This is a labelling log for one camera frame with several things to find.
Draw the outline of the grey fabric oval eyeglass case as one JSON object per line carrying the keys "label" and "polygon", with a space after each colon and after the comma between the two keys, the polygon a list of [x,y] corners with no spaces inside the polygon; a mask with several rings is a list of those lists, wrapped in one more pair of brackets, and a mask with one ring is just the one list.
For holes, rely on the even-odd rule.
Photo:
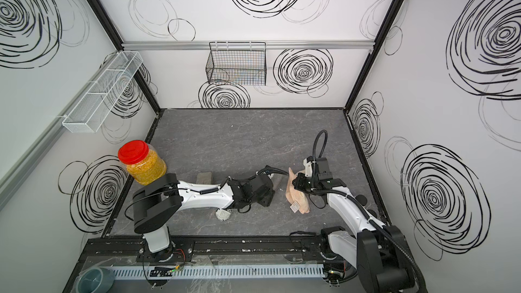
{"label": "grey fabric oval eyeglass case", "polygon": [[273,190],[277,191],[279,186],[286,180],[286,176],[283,174],[273,174],[271,175],[271,181],[273,183]]}

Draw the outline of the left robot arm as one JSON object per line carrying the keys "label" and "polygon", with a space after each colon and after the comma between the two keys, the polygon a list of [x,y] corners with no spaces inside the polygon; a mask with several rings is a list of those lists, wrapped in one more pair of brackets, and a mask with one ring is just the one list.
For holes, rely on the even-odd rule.
{"label": "left robot arm", "polygon": [[271,175],[264,168],[246,179],[226,178],[221,184],[192,184],[168,173],[136,191],[130,208],[134,232],[142,235],[152,254],[169,250],[171,243],[166,223],[178,211],[196,208],[243,210],[253,204],[268,207],[275,194]]}

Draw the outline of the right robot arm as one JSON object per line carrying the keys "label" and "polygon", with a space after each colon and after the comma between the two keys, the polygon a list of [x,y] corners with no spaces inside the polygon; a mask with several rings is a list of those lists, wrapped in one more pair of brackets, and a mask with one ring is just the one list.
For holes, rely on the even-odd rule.
{"label": "right robot arm", "polygon": [[303,165],[305,171],[297,174],[293,187],[322,197],[344,220],[350,230],[327,233],[327,250],[356,269],[365,291],[399,292],[416,287],[418,292],[427,292],[423,273],[401,230],[373,216],[342,180],[333,177],[326,158],[310,156]]}

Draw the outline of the grey rectangular eyeglass case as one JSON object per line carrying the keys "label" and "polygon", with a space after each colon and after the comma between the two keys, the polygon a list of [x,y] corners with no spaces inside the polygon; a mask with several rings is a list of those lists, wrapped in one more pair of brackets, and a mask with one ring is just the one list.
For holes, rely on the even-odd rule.
{"label": "grey rectangular eyeglass case", "polygon": [[204,184],[204,185],[213,184],[212,172],[200,172],[197,175],[196,184]]}

